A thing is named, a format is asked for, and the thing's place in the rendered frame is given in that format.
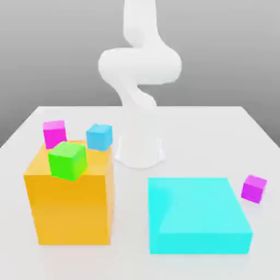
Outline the small blue cube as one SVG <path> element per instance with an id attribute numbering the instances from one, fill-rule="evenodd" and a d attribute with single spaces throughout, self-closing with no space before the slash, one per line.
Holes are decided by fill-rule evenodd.
<path id="1" fill-rule="evenodd" d="M 107 151 L 113 143 L 112 126 L 93 124 L 86 131 L 87 148 L 99 151 Z"/>

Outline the small green cube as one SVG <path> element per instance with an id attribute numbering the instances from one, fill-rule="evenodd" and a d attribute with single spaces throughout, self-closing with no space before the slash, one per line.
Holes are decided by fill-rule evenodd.
<path id="1" fill-rule="evenodd" d="M 48 159 L 51 175 L 60 179 L 75 181 L 88 167 L 82 144 L 61 142 L 48 152 Z"/>

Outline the small magenta cube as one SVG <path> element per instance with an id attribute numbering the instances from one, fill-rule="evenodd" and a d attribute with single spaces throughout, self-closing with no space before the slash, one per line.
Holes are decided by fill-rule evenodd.
<path id="1" fill-rule="evenodd" d="M 52 149 L 61 142 L 66 142 L 66 127 L 64 120 L 43 122 L 45 147 Z"/>

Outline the small purple cube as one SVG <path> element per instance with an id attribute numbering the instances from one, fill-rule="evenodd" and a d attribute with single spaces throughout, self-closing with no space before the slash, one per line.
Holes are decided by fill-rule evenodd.
<path id="1" fill-rule="evenodd" d="M 259 204 L 266 184 L 266 179 L 249 175 L 243 183 L 241 198 Z"/>

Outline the large cyan box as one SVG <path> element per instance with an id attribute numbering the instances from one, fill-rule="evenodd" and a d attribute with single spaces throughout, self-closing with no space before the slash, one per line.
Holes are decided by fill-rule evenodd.
<path id="1" fill-rule="evenodd" d="M 148 179 L 152 254 L 247 254 L 252 228 L 227 178 Z"/>

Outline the large orange box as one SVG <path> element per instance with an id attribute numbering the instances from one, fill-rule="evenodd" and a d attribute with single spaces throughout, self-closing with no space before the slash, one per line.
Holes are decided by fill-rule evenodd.
<path id="1" fill-rule="evenodd" d="M 112 148 L 88 149 L 87 170 L 74 182 L 51 176 L 41 146 L 24 173 L 40 245 L 109 245 L 115 207 Z"/>

